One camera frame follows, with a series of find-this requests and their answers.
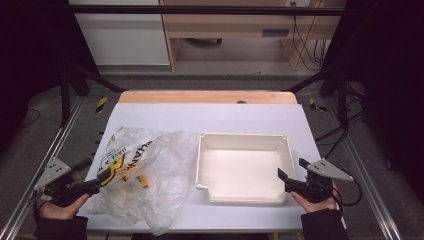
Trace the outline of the clear printed plastic bag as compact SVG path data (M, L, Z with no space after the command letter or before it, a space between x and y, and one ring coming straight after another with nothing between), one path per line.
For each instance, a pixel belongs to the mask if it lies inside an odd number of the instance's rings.
M184 131L121 128L111 136L97 175L107 168L114 178L96 194L87 209L108 214L125 225L144 222L156 236L172 225L187 195L196 143ZM142 189L122 180L125 168L141 167L149 180Z

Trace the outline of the yellow black tape strip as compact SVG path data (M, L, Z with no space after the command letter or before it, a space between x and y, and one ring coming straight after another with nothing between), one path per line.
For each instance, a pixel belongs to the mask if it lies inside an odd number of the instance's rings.
M105 106L105 104L106 104L106 102L107 102L107 100L108 100L108 97L102 97L100 100L99 100L99 103L98 103L98 105L97 105L97 108L96 108L96 110L95 110L95 113L101 113L102 112L102 110L103 110L103 108L104 108L104 106Z
M316 105L314 98L309 99L309 106L310 106L310 109L314 109L320 112L327 112L326 107L320 107Z

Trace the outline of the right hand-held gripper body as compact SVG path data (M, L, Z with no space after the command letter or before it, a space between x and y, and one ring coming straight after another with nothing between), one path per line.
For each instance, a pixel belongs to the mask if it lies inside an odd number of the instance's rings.
M354 181L350 174L325 159L310 163L305 170L306 181L302 182L288 176L290 180L284 182L285 191L287 193L294 191L312 203L324 201L332 196L334 179Z

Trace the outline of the person's right hand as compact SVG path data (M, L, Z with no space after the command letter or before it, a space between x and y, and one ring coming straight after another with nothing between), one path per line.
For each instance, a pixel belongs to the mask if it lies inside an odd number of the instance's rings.
M290 195L305 210L306 213L337 208L337 202L332 197L318 203L312 203L294 191L292 191Z

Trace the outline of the black horizontal bar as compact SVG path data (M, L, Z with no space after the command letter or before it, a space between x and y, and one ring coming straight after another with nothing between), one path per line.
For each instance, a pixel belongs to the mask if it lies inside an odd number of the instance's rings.
M70 5L69 9L87 14L342 16L345 13L344 8L247 6Z

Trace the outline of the light wooden desk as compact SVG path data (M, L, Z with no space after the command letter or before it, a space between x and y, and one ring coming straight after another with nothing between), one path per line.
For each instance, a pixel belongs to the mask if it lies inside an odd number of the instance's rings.
M285 0L159 0L162 6L285 7ZM343 8L347 0L312 0L306 8ZM274 38L281 42L292 70L306 59L306 46L330 40L338 16L165 14L167 36L175 39Z

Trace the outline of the white cabinet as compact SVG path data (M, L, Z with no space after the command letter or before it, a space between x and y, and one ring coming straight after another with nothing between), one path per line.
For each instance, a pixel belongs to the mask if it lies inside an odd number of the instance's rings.
M168 65L160 14L76 14L97 65Z

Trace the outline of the aluminium frame rail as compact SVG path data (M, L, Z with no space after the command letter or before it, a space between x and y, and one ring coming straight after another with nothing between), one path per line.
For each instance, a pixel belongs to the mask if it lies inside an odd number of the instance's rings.
M346 208L345 220L348 230L351 232L364 231L367 224L370 223L371 226L379 227L385 240L403 240L365 160L361 157L359 148L354 144L351 133L353 130L349 129L342 143L354 177L361 186L362 199L358 205Z
M84 99L75 97L68 120L52 101L35 101L40 112L34 123L18 131L0 158L0 240L14 240L27 215L32 215L33 188L50 160L56 156L80 111Z

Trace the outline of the white plastic tray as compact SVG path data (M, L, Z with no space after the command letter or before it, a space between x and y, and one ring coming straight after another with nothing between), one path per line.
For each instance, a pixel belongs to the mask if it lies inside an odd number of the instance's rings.
M284 135L200 135L195 186L213 203L281 204L287 193L279 171L296 177Z

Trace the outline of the person's left hand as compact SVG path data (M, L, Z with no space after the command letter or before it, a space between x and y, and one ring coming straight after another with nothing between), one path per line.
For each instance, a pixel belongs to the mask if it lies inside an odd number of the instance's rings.
M70 220L74 218L88 199L89 195L84 194L66 207L60 207L51 202L45 202L40 207L39 214L42 218L47 219Z

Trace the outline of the white table mat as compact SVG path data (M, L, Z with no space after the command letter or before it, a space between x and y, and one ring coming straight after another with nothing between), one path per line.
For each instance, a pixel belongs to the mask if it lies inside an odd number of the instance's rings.
M304 110L299 104L136 104L119 103L113 109L105 133L87 177L93 179L111 136L120 128L147 128L191 134L196 154L191 162L188 196L173 221L173 233L271 233L301 228L303 208L287 193L281 204L223 204L208 200L207 193L195 186L200 135L257 134L284 135L289 139L296 177L302 181L306 171L303 158L319 160L315 141Z

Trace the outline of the black metal stand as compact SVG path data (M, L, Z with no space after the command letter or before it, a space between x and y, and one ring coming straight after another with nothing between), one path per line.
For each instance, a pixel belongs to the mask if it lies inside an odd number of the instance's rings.
M86 83L86 79L91 79L115 93L123 93L125 91L124 88L107 81L99 74L96 74L81 65L71 63L66 64L60 74L62 107L61 127L66 125L71 116L69 86L72 86L78 96L87 96L90 92L90 88Z
M335 90L338 91L337 94L337 119L343 128L347 128L347 107L346 107L346 98L348 92L348 80L347 74L336 67L328 67L326 69L320 70L318 73L312 75L306 80L289 87L287 92L297 93L301 89L315 83L319 80L323 80L322 86L319 90L319 93L322 97L329 97L334 93Z

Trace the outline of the black curtain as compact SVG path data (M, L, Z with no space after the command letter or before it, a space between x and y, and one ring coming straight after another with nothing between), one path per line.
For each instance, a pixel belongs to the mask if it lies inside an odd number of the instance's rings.
M0 154L11 144L29 100L59 84L62 66L32 19L42 4L69 0L0 0Z
M391 162L424 204L424 0L347 0L325 62L350 41L344 71Z

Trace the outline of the yellow box with green print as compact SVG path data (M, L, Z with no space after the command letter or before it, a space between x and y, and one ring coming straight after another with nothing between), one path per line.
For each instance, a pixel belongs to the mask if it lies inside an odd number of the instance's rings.
M125 168L122 171L122 180L127 186L135 186L142 189L149 187L148 177L145 170L141 167Z

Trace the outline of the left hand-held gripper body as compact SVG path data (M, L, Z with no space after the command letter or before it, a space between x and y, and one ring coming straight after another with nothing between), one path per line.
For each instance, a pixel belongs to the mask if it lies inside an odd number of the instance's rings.
M54 157L34 185L35 199L50 201L57 206L66 207L84 194L89 196L97 194L100 191L99 179L76 182L74 175L77 171L73 170L74 166L70 167Z

